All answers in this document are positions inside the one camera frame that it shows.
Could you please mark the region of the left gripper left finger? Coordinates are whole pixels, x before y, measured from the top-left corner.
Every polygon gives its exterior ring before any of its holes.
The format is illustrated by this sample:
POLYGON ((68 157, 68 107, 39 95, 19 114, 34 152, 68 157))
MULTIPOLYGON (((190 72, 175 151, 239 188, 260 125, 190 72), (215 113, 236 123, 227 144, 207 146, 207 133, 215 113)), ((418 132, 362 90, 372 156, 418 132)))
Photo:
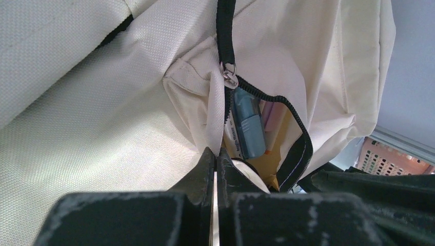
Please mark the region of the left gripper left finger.
POLYGON ((167 191, 70 193, 52 207, 35 245, 212 245, 213 168, 206 148, 167 191))

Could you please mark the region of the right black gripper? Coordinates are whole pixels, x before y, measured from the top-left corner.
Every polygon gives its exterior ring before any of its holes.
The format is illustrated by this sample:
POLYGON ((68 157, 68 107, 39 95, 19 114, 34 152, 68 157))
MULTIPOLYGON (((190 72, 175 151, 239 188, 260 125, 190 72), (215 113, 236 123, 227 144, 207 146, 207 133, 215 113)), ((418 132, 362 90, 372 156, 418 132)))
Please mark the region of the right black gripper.
POLYGON ((378 176, 327 163, 299 186, 307 193, 358 196, 390 245, 434 245, 434 175, 378 176))

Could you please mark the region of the orange capped white pen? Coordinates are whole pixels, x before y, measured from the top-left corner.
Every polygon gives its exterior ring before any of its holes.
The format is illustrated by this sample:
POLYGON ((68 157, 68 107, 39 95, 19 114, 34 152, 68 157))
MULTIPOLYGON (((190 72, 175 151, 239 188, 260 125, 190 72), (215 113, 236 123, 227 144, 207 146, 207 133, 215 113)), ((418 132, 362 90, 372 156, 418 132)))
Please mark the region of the orange capped white pen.
POLYGON ((273 150, 276 138, 277 138, 277 132, 276 131, 269 131, 265 132, 265 143, 266 143, 266 151, 265 154, 270 154, 273 150))

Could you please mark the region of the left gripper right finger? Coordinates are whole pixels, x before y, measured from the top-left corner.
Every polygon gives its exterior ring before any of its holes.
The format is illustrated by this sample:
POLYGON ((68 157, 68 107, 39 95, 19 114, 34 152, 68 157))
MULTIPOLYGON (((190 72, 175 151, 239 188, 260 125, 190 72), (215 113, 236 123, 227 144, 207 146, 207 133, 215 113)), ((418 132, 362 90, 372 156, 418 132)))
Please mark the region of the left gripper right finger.
POLYGON ((226 149, 216 159, 221 245, 387 245, 360 198, 348 193, 267 193, 226 149))

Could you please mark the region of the pink translucent tube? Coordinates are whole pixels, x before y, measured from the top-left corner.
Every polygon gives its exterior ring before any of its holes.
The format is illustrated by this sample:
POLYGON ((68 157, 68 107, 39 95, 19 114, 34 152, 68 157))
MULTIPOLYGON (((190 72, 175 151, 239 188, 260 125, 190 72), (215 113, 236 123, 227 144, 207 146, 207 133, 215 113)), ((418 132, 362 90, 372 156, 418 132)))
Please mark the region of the pink translucent tube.
POLYGON ((262 120, 265 132, 277 131, 284 119, 287 107, 281 102, 266 101, 262 109, 262 120))

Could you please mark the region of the beige canvas student bag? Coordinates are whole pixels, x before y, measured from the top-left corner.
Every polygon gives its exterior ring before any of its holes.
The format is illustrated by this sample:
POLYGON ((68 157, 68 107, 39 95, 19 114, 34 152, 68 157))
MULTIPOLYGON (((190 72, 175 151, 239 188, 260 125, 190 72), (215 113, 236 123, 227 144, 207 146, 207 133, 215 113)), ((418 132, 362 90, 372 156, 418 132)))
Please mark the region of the beige canvas student bag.
MULTIPOLYGON (((1 245, 65 194, 166 190, 220 150, 217 1, 1 1, 1 245)), ((375 128, 391 1, 236 1, 236 73, 290 103, 252 161, 288 192, 375 128)))

